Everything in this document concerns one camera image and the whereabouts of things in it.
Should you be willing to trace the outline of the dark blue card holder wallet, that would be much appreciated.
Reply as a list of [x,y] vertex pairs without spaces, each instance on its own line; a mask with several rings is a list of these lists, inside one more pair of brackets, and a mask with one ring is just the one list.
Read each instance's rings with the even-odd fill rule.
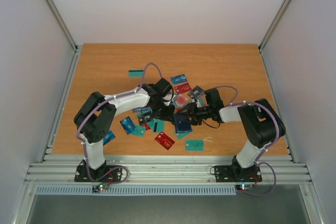
[[188,133],[192,132],[192,126],[188,122],[184,122],[182,116],[179,114],[173,114],[173,124],[175,126],[176,133]]

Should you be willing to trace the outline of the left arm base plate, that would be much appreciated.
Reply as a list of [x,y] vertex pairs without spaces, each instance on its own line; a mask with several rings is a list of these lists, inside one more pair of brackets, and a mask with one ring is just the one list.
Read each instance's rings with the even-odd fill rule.
[[100,182],[100,183],[108,183],[108,182],[120,182],[121,176],[123,175],[122,168],[120,166],[106,165],[102,168],[98,168],[94,170],[82,164],[77,166],[74,181],[75,182],[83,182],[83,183],[91,183],[91,182]]

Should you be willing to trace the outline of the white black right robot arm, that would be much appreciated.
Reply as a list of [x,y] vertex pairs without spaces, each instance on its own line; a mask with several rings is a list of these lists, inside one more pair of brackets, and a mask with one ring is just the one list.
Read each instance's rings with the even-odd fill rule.
[[206,90],[205,98],[207,106],[198,107],[196,102],[192,102],[180,109],[177,115],[191,125],[200,125],[207,119],[218,124],[241,122],[247,141],[233,157],[229,176],[240,181],[255,175],[259,159],[285,135],[284,123],[266,99],[225,106],[216,88]]

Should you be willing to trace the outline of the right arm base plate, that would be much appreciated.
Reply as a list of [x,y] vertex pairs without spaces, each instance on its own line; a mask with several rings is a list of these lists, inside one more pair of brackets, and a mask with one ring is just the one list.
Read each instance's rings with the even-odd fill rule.
[[213,167],[217,183],[252,183],[262,182],[260,168],[252,166],[239,168],[233,165],[217,165]]

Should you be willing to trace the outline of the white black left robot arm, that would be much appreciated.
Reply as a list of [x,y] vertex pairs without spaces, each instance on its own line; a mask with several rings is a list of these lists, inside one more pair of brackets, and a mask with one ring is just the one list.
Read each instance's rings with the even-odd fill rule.
[[76,168],[75,181],[121,183],[123,180],[117,173],[124,168],[107,165],[103,154],[103,140],[114,117],[135,108],[149,107],[156,118],[170,121],[174,112],[169,104],[173,93],[172,85],[164,78],[155,84],[143,83],[119,94],[92,93],[74,117],[76,138],[81,141],[84,152],[84,158]]

